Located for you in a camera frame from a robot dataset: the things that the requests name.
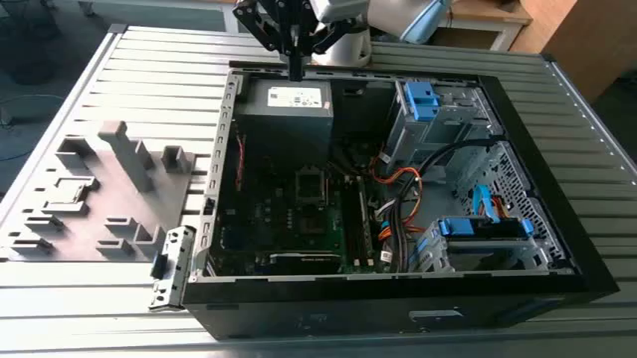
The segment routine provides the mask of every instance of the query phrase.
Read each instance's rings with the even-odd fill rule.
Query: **power supply label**
[[[272,87],[268,90],[268,106],[321,108],[321,89],[300,87]]]

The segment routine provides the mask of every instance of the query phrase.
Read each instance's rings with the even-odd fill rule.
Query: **blue cable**
[[[6,162],[7,160],[14,160],[14,159],[22,158],[22,157],[25,157],[26,155],[30,155],[33,151],[34,151],[34,150],[30,150],[30,151],[27,151],[26,153],[22,153],[22,154],[19,154],[19,155],[14,155],[13,157],[0,158],[0,162]]]

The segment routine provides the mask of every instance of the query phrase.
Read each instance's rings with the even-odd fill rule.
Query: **open computer tower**
[[[497,78],[232,63],[216,142],[151,309],[218,339],[507,327],[618,291]]]

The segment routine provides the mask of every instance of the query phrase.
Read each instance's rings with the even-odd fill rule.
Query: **sticker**
[[[272,87],[268,90],[268,106],[321,108],[321,89],[298,87]]]
[[[389,252],[389,251],[381,251],[381,261],[384,263],[392,263],[392,256],[393,256],[393,253]]]

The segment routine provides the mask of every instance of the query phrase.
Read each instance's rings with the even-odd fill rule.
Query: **aluminum table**
[[[202,206],[230,60],[280,61],[248,35],[114,26],[0,203],[0,225],[21,210],[57,141],[95,133],[103,120],[118,119],[127,121],[129,136],[143,139],[150,150],[181,145],[198,154],[182,216],[184,224],[198,226],[198,215],[190,213]],[[447,357],[596,357],[608,349],[618,355],[635,351],[636,165],[557,64],[533,54],[376,43],[373,67],[500,78],[622,292],[505,330],[217,342],[188,312],[147,312],[149,263],[7,262],[0,263],[0,352],[296,357],[322,348],[336,357],[423,357],[425,352]]]

